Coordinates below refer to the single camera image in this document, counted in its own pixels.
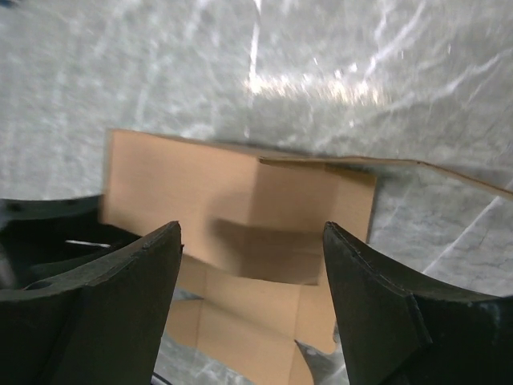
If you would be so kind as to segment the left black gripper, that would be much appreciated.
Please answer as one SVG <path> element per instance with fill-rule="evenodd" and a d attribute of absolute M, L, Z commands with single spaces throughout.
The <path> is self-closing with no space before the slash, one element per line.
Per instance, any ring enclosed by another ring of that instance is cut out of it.
<path fill-rule="evenodd" d="M 99 221 L 100 196 L 1 199 L 1 288 L 34 282 L 94 261 L 139 239 Z"/>

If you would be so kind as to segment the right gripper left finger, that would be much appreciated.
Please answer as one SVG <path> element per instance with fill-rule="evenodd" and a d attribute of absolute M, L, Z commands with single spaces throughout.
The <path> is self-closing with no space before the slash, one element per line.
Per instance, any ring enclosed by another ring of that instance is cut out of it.
<path fill-rule="evenodd" d="M 150 383 L 181 257 L 172 221 L 65 273 L 3 290 L 2 383 Z"/>

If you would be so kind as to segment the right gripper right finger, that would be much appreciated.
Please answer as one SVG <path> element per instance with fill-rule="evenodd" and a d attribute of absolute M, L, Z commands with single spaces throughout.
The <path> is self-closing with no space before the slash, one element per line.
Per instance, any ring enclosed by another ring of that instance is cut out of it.
<path fill-rule="evenodd" d="M 323 249 L 350 383 L 511 383 L 511 298 L 428 277 L 333 222 Z"/>

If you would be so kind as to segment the brown cardboard box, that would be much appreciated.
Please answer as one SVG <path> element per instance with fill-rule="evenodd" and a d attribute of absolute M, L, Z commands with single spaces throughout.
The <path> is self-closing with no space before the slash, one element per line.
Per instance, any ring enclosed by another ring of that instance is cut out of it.
<path fill-rule="evenodd" d="M 512 183 L 414 160 L 315 158 L 114 130 L 103 219 L 176 220 L 184 260 L 168 333 L 256 384 L 311 384 L 341 340 L 329 222 L 440 282 L 512 300 Z"/>

